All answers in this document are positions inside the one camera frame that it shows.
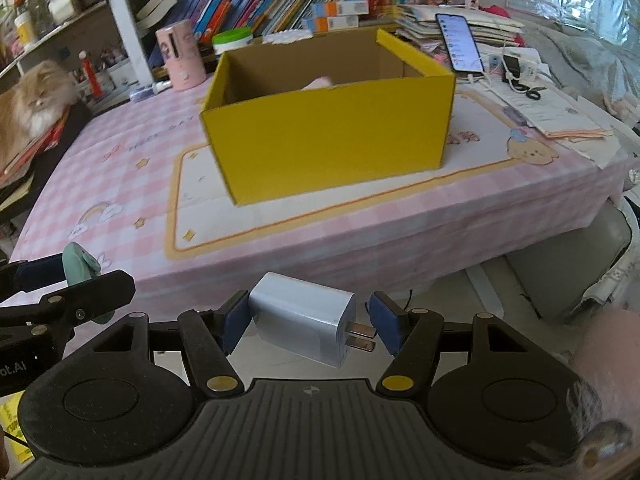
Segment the open cardboard box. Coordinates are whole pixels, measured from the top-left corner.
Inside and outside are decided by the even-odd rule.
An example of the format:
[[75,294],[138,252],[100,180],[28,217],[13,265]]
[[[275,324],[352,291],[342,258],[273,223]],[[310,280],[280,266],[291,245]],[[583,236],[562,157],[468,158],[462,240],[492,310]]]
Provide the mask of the open cardboard box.
[[[300,91],[328,76],[332,88]],[[448,69],[357,28],[225,52],[202,123],[236,205],[440,167]]]

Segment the phone screen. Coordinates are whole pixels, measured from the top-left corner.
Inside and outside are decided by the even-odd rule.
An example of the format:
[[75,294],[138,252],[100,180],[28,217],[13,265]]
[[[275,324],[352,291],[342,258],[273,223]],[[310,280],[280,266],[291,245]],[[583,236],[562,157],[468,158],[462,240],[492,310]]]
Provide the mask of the phone screen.
[[482,73],[482,60],[465,17],[454,14],[436,14],[436,20],[438,20],[444,42],[447,45],[453,70]]

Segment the ribbed gray surface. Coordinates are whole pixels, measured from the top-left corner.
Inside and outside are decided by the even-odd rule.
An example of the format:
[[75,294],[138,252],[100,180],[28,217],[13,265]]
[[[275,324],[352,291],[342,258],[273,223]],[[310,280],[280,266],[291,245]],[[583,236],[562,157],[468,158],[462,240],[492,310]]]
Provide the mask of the ribbed gray surface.
[[75,468],[49,459],[20,480],[499,480],[441,443],[416,406],[365,380],[257,380],[244,396],[211,400],[176,442],[137,462]]

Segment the orange cat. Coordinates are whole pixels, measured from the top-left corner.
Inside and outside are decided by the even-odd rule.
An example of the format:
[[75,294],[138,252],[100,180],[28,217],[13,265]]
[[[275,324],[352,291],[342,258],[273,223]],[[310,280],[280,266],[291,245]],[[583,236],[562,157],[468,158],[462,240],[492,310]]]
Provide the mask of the orange cat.
[[33,67],[16,86],[0,95],[0,171],[77,100],[73,80],[51,60]]

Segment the white jar with green lid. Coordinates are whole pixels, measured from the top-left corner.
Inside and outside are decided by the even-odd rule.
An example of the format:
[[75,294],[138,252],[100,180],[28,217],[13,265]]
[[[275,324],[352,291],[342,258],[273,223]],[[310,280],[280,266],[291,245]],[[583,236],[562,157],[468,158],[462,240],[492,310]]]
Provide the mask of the white jar with green lid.
[[211,38],[213,51],[220,57],[227,50],[235,50],[251,44],[254,34],[249,27],[232,28],[225,32],[220,32]]

